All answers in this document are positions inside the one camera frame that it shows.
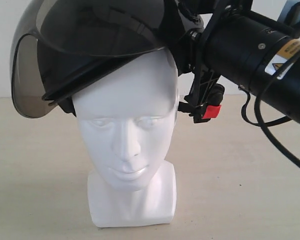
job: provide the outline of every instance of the mannequin base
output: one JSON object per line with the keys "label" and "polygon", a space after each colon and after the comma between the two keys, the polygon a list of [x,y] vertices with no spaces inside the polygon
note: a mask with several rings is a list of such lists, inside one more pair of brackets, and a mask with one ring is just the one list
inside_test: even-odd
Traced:
{"label": "mannequin base", "polygon": [[88,202],[98,228],[170,224],[177,202],[175,168],[164,161],[149,185],[135,192],[114,190],[94,170],[88,177]]}

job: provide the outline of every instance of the mannequin lips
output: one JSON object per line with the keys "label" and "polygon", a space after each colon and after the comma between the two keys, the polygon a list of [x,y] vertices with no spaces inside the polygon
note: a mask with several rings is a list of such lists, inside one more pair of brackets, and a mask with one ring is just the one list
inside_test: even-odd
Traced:
{"label": "mannequin lips", "polygon": [[134,180],[138,179],[146,171],[147,168],[148,168],[148,166],[146,166],[138,171],[134,171],[134,172],[122,172],[122,171],[115,170],[113,168],[109,168],[109,169],[113,172],[113,174],[118,179],[120,179],[122,181],[130,182],[130,181],[134,181]]}

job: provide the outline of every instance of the mannequin head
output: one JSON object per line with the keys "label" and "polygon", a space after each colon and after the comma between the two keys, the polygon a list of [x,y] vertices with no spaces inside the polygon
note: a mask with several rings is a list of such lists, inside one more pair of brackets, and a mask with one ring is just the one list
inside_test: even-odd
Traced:
{"label": "mannequin head", "polygon": [[121,191],[146,187],[171,144],[178,71],[164,49],[144,54],[76,93],[79,129],[101,177]]}

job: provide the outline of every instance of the table surface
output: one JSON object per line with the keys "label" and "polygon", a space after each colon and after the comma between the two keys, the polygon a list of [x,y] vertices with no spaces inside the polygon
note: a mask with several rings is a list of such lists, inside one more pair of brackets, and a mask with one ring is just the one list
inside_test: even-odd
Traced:
{"label": "table surface", "polygon": [[[209,123],[178,114],[166,157],[177,181],[171,224],[100,229],[89,214],[93,166],[76,119],[59,108],[26,119],[0,98],[0,240],[300,240],[300,170],[242,120],[245,100],[225,96]],[[262,112],[267,121],[282,116],[265,104]],[[271,131],[300,158],[297,123]]]}

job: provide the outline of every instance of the mannequin eye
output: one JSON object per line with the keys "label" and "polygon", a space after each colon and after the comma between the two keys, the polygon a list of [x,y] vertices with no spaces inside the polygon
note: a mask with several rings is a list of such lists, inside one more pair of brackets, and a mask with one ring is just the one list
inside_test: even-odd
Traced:
{"label": "mannequin eye", "polygon": [[163,117],[142,117],[137,120],[137,124],[142,128],[151,128],[158,125],[162,119]]}
{"label": "mannequin eye", "polygon": [[105,127],[111,123],[111,119],[109,118],[99,118],[99,119],[94,119],[92,123],[100,128]]}

